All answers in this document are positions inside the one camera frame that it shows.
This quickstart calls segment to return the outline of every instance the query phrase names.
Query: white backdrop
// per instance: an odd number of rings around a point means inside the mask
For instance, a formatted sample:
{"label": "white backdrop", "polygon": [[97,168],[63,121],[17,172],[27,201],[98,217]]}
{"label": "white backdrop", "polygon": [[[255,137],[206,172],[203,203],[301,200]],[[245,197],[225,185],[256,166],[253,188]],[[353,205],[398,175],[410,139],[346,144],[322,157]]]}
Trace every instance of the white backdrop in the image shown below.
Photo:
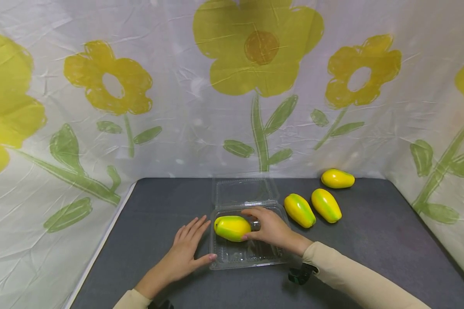
{"label": "white backdrop", "polygon": [[464,269],[464,0],[0,0],[0,309],[61,308],[137,179],[332,167]]}

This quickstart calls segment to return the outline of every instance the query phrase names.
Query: plastic clamshell box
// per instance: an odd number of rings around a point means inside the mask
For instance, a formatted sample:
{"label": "plastic clamshell box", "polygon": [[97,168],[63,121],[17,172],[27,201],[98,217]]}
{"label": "plastic clamshell box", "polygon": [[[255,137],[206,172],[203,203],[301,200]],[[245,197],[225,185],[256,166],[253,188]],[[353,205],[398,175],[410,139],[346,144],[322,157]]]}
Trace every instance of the plastic clamshell box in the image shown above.
{"label": "plastic clamshell box", "polygon": [[[241,215],[242,209],[262,206],[277,213],[289,225],[284,208],[278,204],[278,191],[272,179],[213,179],[212,201],[214,209],[210,220],[224,215]],[[287,262],[283,249],[258,240],[231,242],[219,237],[211,229],[210,253],[217,259],[211,270],[238,269]]]}

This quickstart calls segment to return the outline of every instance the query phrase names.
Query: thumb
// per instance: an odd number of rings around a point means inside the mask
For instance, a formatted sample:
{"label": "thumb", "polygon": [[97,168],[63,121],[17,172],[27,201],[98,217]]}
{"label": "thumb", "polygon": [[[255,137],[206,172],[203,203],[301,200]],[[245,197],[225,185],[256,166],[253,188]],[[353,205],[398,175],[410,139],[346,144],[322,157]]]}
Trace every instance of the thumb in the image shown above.
{"label": "thumb", "polygon": [[197,260],[194,260],[192,263],[192,266],[194,269],[198,269],[199,267],[205,266],[211,262],[213,262],[217,258],[216,254],[206,254],[205,256],[202,256],[198,258]]}
{"label": "thumb", "polygon": [[241,240],[249,240],[249,239],[258,240],[258,239],[260,239],[260,236],[261,236],[261,234],[260,234],[259,231],[246,233],[241,237]]}

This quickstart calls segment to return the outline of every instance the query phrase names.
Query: gray tablecloth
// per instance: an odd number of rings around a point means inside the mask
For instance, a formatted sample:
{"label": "gray tablecloth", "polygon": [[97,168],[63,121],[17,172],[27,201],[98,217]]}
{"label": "gray tablecloth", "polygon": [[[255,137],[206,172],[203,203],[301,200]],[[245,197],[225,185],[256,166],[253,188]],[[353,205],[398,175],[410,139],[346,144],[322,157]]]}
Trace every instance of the gray tablecloth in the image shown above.
{"label": "gray tablecloth", "polygon": [[[308,201],[319,179],[275,179],[280,201],[298,193]],[[156,264],[176,231],[197,215],[210,214],[211,179],[142,179],[137,182],[72,308],[109,309]],[[391,182],[357,179],[350,189],[330,190],[343,218],[302,230],[312,240],[377,271],[431,308],[464,308],[464,274],[445,253]],[[208,236],[198,254],[208,253]],[[360,308],[347,296],[311,278],[304,286],[277,265],[198,273],[169,286],[156,299],[176,309]]]}

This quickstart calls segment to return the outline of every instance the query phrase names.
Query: left hand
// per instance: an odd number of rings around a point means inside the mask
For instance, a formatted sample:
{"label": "left hand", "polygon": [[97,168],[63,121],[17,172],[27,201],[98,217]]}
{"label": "left hand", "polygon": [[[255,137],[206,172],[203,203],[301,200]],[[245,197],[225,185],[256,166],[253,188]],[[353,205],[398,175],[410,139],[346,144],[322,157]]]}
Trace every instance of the left hand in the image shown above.
{"label": "left hand", "polygon": [[168,276],[171,281],[182,279],[199,267],[211,263],[217,257],[216,254],[207,254],[194,260],[198,243],[211,223],[205,220],[206,215],[199,220],[194,218],[189,224],[181,227],[175,235],[173,246],[158,263],[169,270]]}
{"label": "left hand", "polygon": [[199,220],[194,218],[177,231],[174,244],[168,253],[146,273],[135,287],[141,295],[153,299],[168,284],[182,279],[216,259],[216,254],[207,254],[194,260],[199,241],[211,223],[205,220],[205,215]]}

